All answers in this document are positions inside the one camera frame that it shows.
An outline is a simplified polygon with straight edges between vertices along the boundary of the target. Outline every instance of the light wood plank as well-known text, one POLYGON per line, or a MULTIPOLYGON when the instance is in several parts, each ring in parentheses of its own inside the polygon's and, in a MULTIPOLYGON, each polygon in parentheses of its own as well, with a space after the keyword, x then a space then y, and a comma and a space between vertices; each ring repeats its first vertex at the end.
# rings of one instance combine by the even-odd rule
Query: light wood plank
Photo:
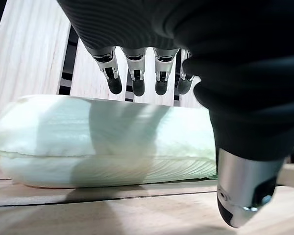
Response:
POLYGON ((282 167, 278 184, 294 187, 294 164, 285 164, 282 167))
POLYGON ((7 1, 0 22, 0 112, 22 95, 57 94, 69 30, 55 0, 7 1))
POLYGON ((164 95, 158 95, 155 90, 156 85, 156 72, 155 72, 155 54, 152 48, 147 48, 145 55, 145 93, 142 96, 135 96, 133 102, 147 103, 147 104, 160 104, 173 106, 174 101, 174 82, 175 82, 175 62, 171 69, 168 79, 168 89, 164 95))
POLYGON ((120 47, 116 47, 115 55, 118 61, 122 92, 110 92, 106 78, 100 71, 94 58, 88 53, 81 40, 78 40, 73 79, 70 95, 98 99, 125 100, 127 62, 120 47))
POLYGON ((203 107, 195 98, 194 86, 200 82, 200 78, 195 76, 192 81, 190 90, 186 94, 180 94, 180 106, 188 108, 200 108, 203 107))
POLYGON ((216 180, 130 185, 98 188, 32 188, 0 180, 0 206, 89 202, 107 199, 174 195, 217 190, 216 180))
POLYGON ((1 234, 294 235, 294 188, 278 187, 273 201, 239 229, 222 220, 213 192, 0 207, 1 234))

